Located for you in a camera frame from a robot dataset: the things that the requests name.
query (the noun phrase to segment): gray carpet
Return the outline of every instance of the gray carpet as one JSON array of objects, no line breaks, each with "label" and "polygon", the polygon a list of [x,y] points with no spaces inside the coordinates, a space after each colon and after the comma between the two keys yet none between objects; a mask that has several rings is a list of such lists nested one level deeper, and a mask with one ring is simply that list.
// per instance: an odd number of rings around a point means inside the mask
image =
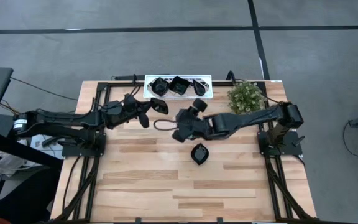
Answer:
[{"label": "gray carpet", "polygon": [[[358,25],[358,1],[255,0],[260,26]],[[0,0],[0,29],[251,26],[247,1]],[[358,157],[342,143],[358,117],[358,30],[261,32],[271,79],[305,119],[300,134],[318,216],[358,223]],[[14,77],[70,97],[83,80],[146,73],[261,79],[252,31],[0,35],[0,66]],[[70,111],[67,101],[12,81],[7,100],[20,111]],[[358,129],[346,131],[358,153]],[[17,183],[7,183],[8,192]]]}]

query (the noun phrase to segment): black stripe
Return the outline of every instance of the black stripe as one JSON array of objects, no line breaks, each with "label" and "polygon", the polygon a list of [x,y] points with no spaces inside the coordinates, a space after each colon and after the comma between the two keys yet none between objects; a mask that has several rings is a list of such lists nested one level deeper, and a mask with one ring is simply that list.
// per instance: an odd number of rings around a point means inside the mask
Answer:
[{"label": "black stripe", "polygon": [[133,28],[90,28],[90,29],[33,29],[0,30],[0,34],[89,34],[123,32],[190,32],[190,31],[241,31],[252,30],[251,26],[193,26],[193,27],[133,27]]},{"label": "black stripe", "polygon": [[259,30],[358,30],[358,26],[262,26]]},{"label": "black stripe", "polygon": [[248,0],[248,6],[249,6],[249,12],[251,14],[251,19],[252,19],[252,27],[254,28],[256,46],[258,49],[260,61],[262,63],[262,69],[263,69],[262,72],[264,74],[264,79],[269,80],[270,74],[269,74],[269,70],[267,68],[265,50],[264,50],[264,46],[262,44],[262,38],[260,37],[259,25],[258,25],[258,20],[256,18],[256,12],[255,12],[255,6],[254,6],[253,0]]}]

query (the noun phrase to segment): metal bracket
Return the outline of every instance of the metal bracket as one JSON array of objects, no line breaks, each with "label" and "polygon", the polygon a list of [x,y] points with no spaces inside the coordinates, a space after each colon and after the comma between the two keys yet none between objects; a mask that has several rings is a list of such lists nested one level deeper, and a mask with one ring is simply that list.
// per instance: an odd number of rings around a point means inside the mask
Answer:
[{"label": "metal bracket", "polygon": [[282,146],[280,149],[270,146],[267,138],[268,136],[266,131],[261,131],[258,133],[259,152],[262,155],[302,155],[302,148],[299,144],[300,138],[296,131],[289,131],[284,135],[284,146]]},{"label": "metal bracket", "polygon": [[102,133],[96,139],[96,144],[78,145],[71,139],[65,139],[59,143],[63,146],[62,156],[100,157],[103,156],[106,147],[106,133]]}]

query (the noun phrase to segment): white tray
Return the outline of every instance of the white tray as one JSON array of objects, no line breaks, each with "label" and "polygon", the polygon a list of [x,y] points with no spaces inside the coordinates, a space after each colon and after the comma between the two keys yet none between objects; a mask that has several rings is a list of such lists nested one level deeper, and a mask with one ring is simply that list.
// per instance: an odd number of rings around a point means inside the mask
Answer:
[{"label": "white tray", "polygon": [[[151,83],[157,78],[163,78],[168,82],[171,82],[173,78],[176,76],[179,76],[180,78],[184,78],[189,80],[191,83],[193,82],[193,79],[200,83],[204,83],[205,87],[205,94],[203,96],[198,96],[194,88],[192,86],[189,86],[187,88],[187,91],[182,96],[178,93],[175,93],[171,90],[168,90],[167,93],[163,96],[158,96],[157,94],[153,93],[151,88]],[[211,99],[213,97],[213,91],[212,91],[212,76],[211,75],[146,75],[144,78],[144,91],[143,91],[143,97],[144,98],[173,98],[173,99],[195,99],[195,98],[206,98]]]}]

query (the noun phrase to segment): wood plank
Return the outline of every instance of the wood plank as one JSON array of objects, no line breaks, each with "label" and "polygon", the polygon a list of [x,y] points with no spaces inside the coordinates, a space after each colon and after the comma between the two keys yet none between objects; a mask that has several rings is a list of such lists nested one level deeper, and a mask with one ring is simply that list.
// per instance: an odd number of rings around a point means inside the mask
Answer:
[{"label": "wood plank", "polygon": [[[269,97],[287,100],[282,82],[265,84]],[[90,109],[96,86],[96,81],[83,82],[76,113]],[[132,89],[112,88],[109,100],[121,100]],[[214,88],[214,98],[207,100],[208,107],[202,115],[230,112],[227,107],[230,89]],[[135,97],[146,101],[142,95],[141,89]],[[150,110],[147,113],[150,124],[156,119],[174,119],[179,109],[191,104],[191,100],[167,100],[170,113]],[[171,125],[158,124],[164,128]],[[274,220],[264,158],[259,154],[256,138],[258,130],[257,126],[251,126],[238,130],[227,140],[197,139],[184,143],[172,139],[172,131],[158,131],[152,125],[144,129],[138,120],[106,130],[108,141],[100,160],[91,221],[134,222],[136,217],[142,217],[145,222],[215,222],[216,217],[228,222]],[[199,166],[191,159],[190,152],[201,142],[210,155]],[[63,194],[74,160],[74,157],[67,158],[63,163],[52,218],[62,211]],[[283,156],[282,161],[289,191],[306,212],[315,216],[303,165],[291,156]],[[76,193],[81,164],[82,159],[70,180],[66,204]],[[88,195],[83,198],[80,217],[85,214],[87,198]],[[283,215],[282,199],[280,203]]]}]

